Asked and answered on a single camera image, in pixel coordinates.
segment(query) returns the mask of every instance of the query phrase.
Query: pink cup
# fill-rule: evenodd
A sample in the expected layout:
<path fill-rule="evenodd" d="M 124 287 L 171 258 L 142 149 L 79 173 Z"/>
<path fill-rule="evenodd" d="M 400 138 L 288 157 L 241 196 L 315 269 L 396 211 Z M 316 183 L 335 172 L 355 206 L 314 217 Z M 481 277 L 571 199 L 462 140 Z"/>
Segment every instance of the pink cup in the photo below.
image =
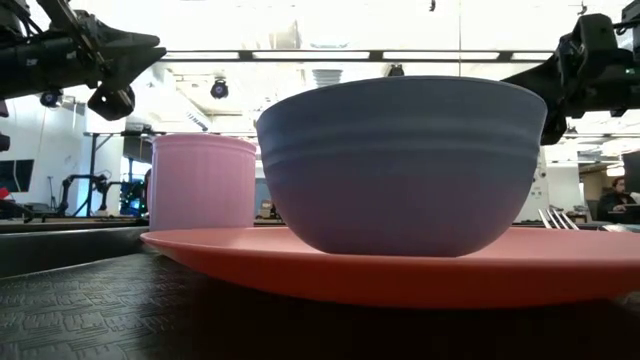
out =
<path fill-rule="evenodd" d="M 255 160 L 254 145 L 230 137 L 157 138 L 149 189 L 151 231 L 253 226 Z"/>

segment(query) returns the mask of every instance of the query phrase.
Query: orange plate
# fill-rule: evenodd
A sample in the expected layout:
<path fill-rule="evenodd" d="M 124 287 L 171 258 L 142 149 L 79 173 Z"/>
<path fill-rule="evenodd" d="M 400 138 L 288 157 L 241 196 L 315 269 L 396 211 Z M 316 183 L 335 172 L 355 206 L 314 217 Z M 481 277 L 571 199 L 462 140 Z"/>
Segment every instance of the orange plate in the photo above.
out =
<path fill-rule="evenodd" d="M 215 278 L 345 304 L 520 307 L 640 289 L 640 235 L 633 233 L 511 228 L 459 258 L 331 255 L 285 227 L 163 231 L 142 239 Z"/>

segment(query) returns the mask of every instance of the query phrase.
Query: table surface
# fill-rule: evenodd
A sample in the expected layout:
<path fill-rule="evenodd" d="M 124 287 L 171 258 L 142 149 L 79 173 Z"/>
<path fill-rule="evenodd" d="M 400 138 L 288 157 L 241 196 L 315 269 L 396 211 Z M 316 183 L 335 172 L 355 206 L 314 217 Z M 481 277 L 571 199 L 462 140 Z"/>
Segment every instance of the table surface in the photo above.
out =
<path fill-rule="evenodd" d="M 483 311 L 317 303 L 142 253 L 1 279 L 0 359 L 639 359 L 638 315 L 633 295 Z"/>

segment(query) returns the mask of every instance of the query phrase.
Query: desk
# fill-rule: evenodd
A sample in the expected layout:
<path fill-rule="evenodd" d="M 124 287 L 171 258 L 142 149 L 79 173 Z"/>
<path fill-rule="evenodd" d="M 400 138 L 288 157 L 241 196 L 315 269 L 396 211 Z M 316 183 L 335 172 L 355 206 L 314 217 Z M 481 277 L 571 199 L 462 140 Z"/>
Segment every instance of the desk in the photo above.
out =
<path fill-rule="evenodd" d="M 638 359 L 640 297 L 408 311 L 270 295 L 153 252 L 0 279 L 2 359 Z"/>

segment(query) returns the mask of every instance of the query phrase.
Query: laboratory room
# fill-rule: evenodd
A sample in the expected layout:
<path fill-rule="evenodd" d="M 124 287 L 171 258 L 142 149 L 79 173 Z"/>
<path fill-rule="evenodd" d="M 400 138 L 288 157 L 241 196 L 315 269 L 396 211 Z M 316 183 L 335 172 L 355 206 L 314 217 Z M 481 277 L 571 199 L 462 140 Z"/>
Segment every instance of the laboratory room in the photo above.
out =
<path fill-rule="evenodd" d="M 640 359 L 640 0 L 0 5 L 0 360 Z"/>

